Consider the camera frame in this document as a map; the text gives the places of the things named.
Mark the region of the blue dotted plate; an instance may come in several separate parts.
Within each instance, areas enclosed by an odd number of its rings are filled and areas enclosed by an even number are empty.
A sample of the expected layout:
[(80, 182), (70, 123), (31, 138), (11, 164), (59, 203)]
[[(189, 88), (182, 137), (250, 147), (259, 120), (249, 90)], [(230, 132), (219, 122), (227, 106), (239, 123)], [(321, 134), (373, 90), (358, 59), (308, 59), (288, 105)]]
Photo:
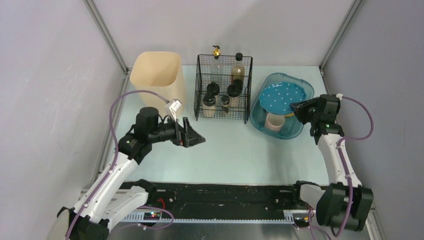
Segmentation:
[(292, 103), (306, 100), (303, 87), (296, 83), (281, 81), (266, 86), (259, 94), (259, 104), (268, 113), (290, 115), (294, 113)]

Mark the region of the pink white mug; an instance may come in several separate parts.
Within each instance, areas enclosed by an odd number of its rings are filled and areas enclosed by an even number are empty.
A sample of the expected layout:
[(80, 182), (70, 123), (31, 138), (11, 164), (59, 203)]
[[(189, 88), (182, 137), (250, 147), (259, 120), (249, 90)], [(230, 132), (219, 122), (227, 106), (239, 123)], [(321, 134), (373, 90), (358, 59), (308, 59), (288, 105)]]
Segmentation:
[(273, 114), (268, 112), (266, 114), (264, 127), (273, 132), (279, 132), (286, 122), (284, 115)]

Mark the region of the spice jar black lid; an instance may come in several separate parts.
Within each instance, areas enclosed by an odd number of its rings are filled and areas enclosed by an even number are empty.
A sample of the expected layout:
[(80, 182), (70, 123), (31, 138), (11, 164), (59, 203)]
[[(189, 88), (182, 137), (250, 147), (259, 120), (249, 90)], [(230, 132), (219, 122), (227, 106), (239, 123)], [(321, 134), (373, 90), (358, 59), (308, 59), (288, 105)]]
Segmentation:
[(209, 83), (206, 87), (206, 93), (211, 96), (218, 96), (220, 93), (220, 85), (214, 81)]
[(235, 79), (232, 84), (227, 87), (227, 95), (230, 98), (230, 107), (236, 108), (240, 103), (241, 93), (243, 91), (243, 81)]
[(213, 94), (206, 94), (202, 100), (203, 116), (212, 118), (216, 114), (216, 97)]

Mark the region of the small pepper shaker jar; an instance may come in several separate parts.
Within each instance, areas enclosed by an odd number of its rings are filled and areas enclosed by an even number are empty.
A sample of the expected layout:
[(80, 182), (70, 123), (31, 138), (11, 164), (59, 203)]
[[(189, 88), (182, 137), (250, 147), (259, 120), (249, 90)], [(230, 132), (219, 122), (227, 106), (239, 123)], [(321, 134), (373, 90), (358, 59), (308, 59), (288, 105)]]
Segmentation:
[(224, 114), (228, 114), (230, 111), (230, 102), (231, 99), (228, 95), (223, 95), (221, 97), (221, 110)]

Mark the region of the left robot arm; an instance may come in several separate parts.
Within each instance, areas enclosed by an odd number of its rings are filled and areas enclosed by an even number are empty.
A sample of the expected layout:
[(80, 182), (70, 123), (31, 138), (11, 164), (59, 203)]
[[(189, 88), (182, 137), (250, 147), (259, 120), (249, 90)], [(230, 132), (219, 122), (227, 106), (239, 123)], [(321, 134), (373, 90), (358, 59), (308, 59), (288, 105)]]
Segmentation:
[(63, 207), (47, 238), (49, 240), (105, 240), (111, 230), (128, 214), (141, 207), (148, 209), (155, 185), (146, 180), (136, 182), (130, 190), (112, 200), (125, 179), (152, 151), (153, 144), (170, 141), (178, 147), (190, 148), (206, 139), (196, 132), (187, 117), (183, 125), (177, 120), (160, 120), (154, 107), (143, 107), (135, 124), (115, 147), (113, 159), (94, 185), (72, 207)]

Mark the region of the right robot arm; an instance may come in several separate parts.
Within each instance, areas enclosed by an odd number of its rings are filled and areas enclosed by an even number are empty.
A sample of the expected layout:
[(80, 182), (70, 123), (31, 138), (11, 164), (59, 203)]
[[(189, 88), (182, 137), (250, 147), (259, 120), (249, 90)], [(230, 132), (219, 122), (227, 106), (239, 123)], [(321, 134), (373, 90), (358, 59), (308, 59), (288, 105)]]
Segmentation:
[[(358, 104), (368, 115), (370, 130), (364, 137), (346, 136), (336, 118), (343, 100)], [(291, 103), (296, 119), (303, 125), (309, 123), (310, 136), (320, 150), (329, 185), (322, 189), (316, 183), (298, 180), (293, 185), (294, 200), (306, 203), (315, 210), (320, 226), (329, 227), (335, 237), (343, 230), (362, 231), (374, 200), (373, 191), (364, 187), (350, 162), (346, 141), (362, 141), (374, 131), (374, 121), (369, 110), (358, 100), (341, 93), (322, 94), (318, 97)]]

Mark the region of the teal plastic basin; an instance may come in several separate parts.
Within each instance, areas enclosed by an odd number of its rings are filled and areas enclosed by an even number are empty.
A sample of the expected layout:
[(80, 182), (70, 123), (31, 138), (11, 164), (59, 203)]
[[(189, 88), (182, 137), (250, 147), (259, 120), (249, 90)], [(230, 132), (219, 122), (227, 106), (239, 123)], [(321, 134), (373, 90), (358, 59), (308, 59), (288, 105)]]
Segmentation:
[(285, 117), (285, 124), (282, 126), (280, 131), (274, 132), (266, 129), (264, 127), (264, 124), (268, 112), (260, 106), (259, 102), (259, 95), (262, 90), (271, 84), (276, 84), (279, 82), (295, 83), (301, 86), (306, 93), (306, 100), (304, 101), (310, 100), (314, 97), (314, 88), (306, 80), (296, 78), (281, 72), (272, 73), (265, 79), (262, 87), (259, 90), (258, 95), (254, 100), (254, 103), (250, 110), (250, 122), (257, 130), (268, 136), (281, 140), (290, 140), (296, 138), (302, 132), (304, 125), (299, 122), (295, 116), (292, 116)]

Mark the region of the beige plastic bin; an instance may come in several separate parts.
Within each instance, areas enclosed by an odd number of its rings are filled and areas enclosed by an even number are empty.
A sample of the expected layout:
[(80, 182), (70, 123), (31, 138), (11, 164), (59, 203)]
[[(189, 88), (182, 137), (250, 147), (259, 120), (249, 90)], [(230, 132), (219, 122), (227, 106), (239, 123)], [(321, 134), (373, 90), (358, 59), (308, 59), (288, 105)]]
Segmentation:
[(177, 99), (181, 106), (176, 116), (181, 117), (187, 103), (182, 58), (169, 51), (147, 51), (141, 53), (131, 70), (129, 77), (136, 90), (155, 92), (167, 100)]

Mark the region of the clear bottle gold pump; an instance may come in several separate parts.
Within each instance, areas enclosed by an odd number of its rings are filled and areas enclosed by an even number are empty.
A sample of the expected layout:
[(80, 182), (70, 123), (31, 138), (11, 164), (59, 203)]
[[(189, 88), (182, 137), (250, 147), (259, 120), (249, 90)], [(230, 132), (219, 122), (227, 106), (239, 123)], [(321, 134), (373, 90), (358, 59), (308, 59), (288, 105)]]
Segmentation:
[(212, 52), (212, 61), (210, 63), (210, 72), (213, 75), (222, 75), (223, 74), (223, 64), (221, 60), (221, 50), (219, 45), (213, 45), (214, 48)]

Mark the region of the brown sauce bottle black cap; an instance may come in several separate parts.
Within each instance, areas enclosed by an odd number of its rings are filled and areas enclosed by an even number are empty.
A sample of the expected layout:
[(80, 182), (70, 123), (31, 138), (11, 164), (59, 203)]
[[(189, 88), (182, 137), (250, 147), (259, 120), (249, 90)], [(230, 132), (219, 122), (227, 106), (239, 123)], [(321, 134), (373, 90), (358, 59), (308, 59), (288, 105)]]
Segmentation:
[(244, 78), (245, 67), (243, 65), (243, 54), (238, 52), (235, 55), (235, 63), (231, 68), (231, 83), (242, 88), (244, 84)]

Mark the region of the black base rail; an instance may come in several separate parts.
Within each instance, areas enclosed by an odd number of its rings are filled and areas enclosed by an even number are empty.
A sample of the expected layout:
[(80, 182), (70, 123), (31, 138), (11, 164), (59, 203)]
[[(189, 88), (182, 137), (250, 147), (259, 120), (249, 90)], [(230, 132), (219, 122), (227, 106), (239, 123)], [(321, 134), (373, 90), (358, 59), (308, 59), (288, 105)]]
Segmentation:
[(300, 199), (298, 184), (234, 185), (153, 182), (147, 187), (147, 206), (154, 210), (143, 219), (152, 222), (277, 222), (289, 213), (306, 213), (307, 204)]

